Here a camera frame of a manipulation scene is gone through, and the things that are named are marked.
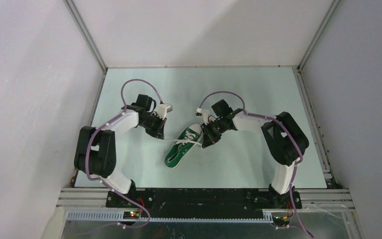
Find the green canvas sneaker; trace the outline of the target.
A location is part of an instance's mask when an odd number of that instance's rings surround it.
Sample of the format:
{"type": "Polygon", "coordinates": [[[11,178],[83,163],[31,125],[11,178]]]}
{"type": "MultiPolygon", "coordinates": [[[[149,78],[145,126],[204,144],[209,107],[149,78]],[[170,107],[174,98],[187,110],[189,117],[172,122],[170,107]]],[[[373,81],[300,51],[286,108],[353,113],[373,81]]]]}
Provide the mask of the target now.
{"type": "Polygon", "coordinates": [[[195,146],[196,145],[193,144],[181,145],[174,143],[165,157],[165,165],[171,169],[176,168],[180,164],[183,157],[195,146]]]}

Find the white shoelace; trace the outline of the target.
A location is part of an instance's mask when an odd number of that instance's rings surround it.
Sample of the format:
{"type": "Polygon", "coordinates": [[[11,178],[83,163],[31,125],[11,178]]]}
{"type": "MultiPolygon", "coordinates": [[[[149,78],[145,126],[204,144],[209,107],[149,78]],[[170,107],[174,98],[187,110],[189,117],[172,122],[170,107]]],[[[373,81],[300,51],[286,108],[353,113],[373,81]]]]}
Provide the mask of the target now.
{"type": "Polygon", "coordinates": [[[165,138],[164,141],[172,141],[175,144],[193,144],[202,146],[202,128],[200,124],[192,124],[188,126],[177,139],[165,138]]]}

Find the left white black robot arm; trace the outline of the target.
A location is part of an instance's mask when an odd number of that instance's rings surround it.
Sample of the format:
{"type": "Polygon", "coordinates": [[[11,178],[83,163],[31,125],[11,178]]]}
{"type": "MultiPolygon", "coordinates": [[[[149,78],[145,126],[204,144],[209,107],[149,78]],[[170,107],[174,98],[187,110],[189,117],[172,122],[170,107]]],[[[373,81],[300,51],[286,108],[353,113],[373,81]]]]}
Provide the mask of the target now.
{"type": "Polygon", "coordinates": [[[170,104],[157,104],[150,96],[139,94],[135,102],[123,106],[120,113],[104,125],[80,129],[74,167],[91,181],[98,180],[110,190],[119,192],[118,201],[123,206],[134,206],[137,193],[130,189],[134,182],[117,164],[116,138],[140,126],[151,137],[164,139],[167,114],[171,111],[170,104]]]}

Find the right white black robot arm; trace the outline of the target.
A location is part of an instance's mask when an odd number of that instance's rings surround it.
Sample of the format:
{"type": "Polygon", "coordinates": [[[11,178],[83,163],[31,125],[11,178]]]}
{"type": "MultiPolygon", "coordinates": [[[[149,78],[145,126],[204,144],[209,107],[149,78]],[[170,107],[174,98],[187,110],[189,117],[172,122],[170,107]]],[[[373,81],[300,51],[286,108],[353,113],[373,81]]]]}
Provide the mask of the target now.
{"type": "Polygon", "coordinates": [[[296,168],[303,161],[309,141],[288,112],[274,117],[249,113],[245,109],[232,110],[225,100],[212,105],[217,118],[209,120],[209,111],[197,108],[196,116],[203,119],[202,148],[220,141],[228,130],[244,130],[262,134],[273,159],[277,162],[269,185],[269,200],[275,208],[296,209],[293,195],[296,168]]]}

